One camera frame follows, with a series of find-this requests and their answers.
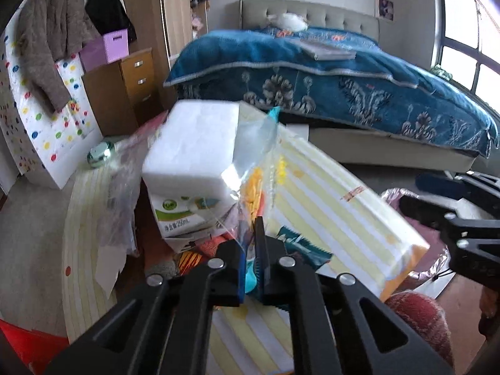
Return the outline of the white cardboard package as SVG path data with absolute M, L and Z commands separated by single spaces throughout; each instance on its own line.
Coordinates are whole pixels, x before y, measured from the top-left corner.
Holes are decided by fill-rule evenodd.
M 115 137 L 103 153 L 100 171 L 109 173 L 104 209 L 97 220 L 97 265 L 94 278 L 109 298 L 128 256 L 140 252 L 135 234 L 135 208 L 142 183 L 143 163 L 156 141 L 167 113 L 150 119 L 130 136 Z

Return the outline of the white green milk carton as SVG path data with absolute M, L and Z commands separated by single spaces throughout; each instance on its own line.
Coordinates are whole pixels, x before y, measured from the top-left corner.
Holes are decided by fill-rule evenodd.
M 236 228 L 237 202 L 207 197 L 166 197 L 148 191 L 162 239 L 175 252 L 188 251 Z

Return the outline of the clear plastic bag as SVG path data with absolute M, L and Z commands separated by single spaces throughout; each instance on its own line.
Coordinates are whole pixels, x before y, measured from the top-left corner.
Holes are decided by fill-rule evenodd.
M 273 107 L 269 112 L 239 103 L 237 135 L 232 164 L 221 175 L 231 199 L 236 202 L 237 224 L 223 224 L 231 239 L 242 250 L 239 282 L 247 294 L 257 287 L 255 265 L 255 223 L 267 219 L 274 207 L 278 182 L 279 116 Z

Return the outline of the white foam block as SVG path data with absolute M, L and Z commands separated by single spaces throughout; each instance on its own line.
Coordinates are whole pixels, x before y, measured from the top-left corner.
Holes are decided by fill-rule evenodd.
M 233 161 L 238 121 L 236 102 L 178 101 L 142 165 L 150 195 L 227 198 L 222 173 Z

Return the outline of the teal snack wrapper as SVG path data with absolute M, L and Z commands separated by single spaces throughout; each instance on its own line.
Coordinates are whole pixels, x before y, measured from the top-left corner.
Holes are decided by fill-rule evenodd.
M 285 226 L 279 229 L 277 239 L 284 243 L 288 254 L 300 257 L 314 271 L 329 263 L 333 257 L 331 252 L 315 246 L 306 237 Z

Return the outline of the red gold paper packet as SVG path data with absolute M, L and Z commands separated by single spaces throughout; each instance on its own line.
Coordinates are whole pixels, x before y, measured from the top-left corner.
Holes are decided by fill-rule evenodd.
M 181 254 L 175 257 L 175 263 L 178 268 L 179 275 L 186 275 L 197 265 L 214 258 L 219 245 L 230 239 L 231 237 L 229 234 L 223 234 L 221 236 L 214 237 L 212 240 L 207 240 L 193 249 L 181 252 Z

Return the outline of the plaid red trousers leg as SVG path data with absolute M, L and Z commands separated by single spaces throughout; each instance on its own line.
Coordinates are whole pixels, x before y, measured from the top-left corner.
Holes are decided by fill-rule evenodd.
M 405 291 L 391 295 L 386 305 L 454 368 L 451 332 L 444 310 L 434 299 Z

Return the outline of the blue floral bed blanket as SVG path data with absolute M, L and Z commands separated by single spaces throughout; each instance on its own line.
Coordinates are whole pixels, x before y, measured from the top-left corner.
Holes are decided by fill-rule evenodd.
M 353 50 L 356 58 L 316 61 L 292 39 Z M 181 99 L 244 101 L 264 111 L 278 107 L 483 157 L 499 146 L 498 126 L 480 105 L 355 32 L 211 31 L 185 46 L 164 86 Z

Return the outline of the striped dotted tablecloth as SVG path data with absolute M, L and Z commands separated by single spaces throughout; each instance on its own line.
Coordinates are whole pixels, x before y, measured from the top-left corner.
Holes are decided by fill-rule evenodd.
M 63 232 L 63 313 L 68 339 L 77 340 L 116 302 L 114 284 L 138 253 L 105 240 L 105 218 L 116 208 L 110 191 L 119 168 L 135 161 L 134 147 L 155 138 L 154 122 L 134 137 L 112 138 L 111 159 L 76 175 Z M 268 235 L 289 228 L 331 252 L 319 272 L 351 273 L 387 299 L 428 251 L 429 243 L 379 195 L 319 148 L 291 130 L 278 130 L 277 182 L 266 193 Z M 286 312 L 246 299 L 213 314 L 207 372 L 281 374 L 293 369 Z

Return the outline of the red plastic stool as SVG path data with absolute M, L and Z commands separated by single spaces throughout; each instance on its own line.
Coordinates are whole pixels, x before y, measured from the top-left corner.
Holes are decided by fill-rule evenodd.
M 27 330 L 1 320 L 1 334 L 17 358 L 33 374 L 44 374 L 48 364 L 69 346 L 67 337 Z

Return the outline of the folded grey cloth on bed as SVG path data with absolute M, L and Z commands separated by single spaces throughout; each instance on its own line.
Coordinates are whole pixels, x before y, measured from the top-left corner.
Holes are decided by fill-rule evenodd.
M 356 58 L 356 52 L 353 50 L 342 49 L 322 42 L 292 39 L 290 43 L 299 47 L 316 61 L 354 60 Z

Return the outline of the round green metal tin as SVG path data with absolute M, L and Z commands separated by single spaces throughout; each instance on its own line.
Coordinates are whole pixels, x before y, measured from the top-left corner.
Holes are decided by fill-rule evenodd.
M 87 163 L 91 168 L 100 168 L 111 159 L 114 154 L 114 144 L 111 141 L 102 141 L 87 153 Z

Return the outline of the polka dot white cabinet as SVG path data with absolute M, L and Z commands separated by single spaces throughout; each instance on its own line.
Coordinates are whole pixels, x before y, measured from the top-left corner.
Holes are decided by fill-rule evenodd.
M 79 56 L 56 63 L 73 101 L 53 112 L 21 66 L 15 15 L 1 36 L 1 131 L 19 173 L 35 184 L 63 189 L 103 136 L 83 85 Z

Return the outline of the white pillow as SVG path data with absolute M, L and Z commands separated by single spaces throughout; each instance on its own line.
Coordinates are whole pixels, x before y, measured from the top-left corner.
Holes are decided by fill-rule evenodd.
M 299 32 L 307 31 L 308 22 L 300 15 L 293 13 L 269 14 L 268 23 L 282 31 Z

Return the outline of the brown wooden drawer cabinet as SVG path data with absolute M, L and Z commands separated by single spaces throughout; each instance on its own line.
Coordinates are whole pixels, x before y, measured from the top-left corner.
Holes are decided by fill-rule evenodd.
M 83 84 L 103 136 L 127 136 L 163 112 L 150 48 L 86 72 Z

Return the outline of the purple plastic storage box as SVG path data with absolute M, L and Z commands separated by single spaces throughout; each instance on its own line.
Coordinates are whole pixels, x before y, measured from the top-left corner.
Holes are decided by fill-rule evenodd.
M 94 39 L 79 52 L 85 72 L 116 62 L 129 55 L 128 31 L 113 31 Z

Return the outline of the brown quilted coat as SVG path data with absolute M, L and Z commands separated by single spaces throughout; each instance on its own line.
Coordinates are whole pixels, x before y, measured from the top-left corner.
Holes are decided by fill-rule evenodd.
M 27 0 L 19 13 L 21 63 L 53 112 L 72 100 L 56 68 L 57 61 L 78 54 L 100 36 L 85 5 L 85 0 Z

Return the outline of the black hanging coat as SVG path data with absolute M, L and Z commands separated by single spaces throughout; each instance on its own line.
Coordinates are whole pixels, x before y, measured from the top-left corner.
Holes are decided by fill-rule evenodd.
M 87 0 L 85 9 L 101 36 L 127 30 L 128 43 L 137 40 L 135 27 L 120 0 Z

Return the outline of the tall wooden wardrobe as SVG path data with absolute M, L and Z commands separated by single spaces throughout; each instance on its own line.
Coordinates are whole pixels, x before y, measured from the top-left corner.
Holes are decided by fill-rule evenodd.
M 152 50 L 155 83 L 160 102 L 171 108 L 176 90 L 163 83 L 184 47 L 208 32 L 209 0 L 124 0 L 135 26 L 133 48 Z

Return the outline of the small wall photo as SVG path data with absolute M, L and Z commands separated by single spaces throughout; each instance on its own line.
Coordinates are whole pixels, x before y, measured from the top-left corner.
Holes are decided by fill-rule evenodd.
M 393 21 L 394 20 L 394 3 L 391 0 L 377 0 L 376 14 L 379 18 Z

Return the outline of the beige padded bed frame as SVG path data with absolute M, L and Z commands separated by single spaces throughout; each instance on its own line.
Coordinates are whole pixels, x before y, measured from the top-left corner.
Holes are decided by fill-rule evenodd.
M 379 20 L 367 14 L 326 4 L 297 0 L 240 0 L 239 26 L 242 30 L 260 27 L 272 14 L 293 13 L 322 28 L 359 31 L 380 38 Z M 308 140 L 340 163 L 381 165 L 429 170 L 469 170 L 475 155 L 437 147 L 387 132 L 351 128 L 345 123 L 311 125 Z

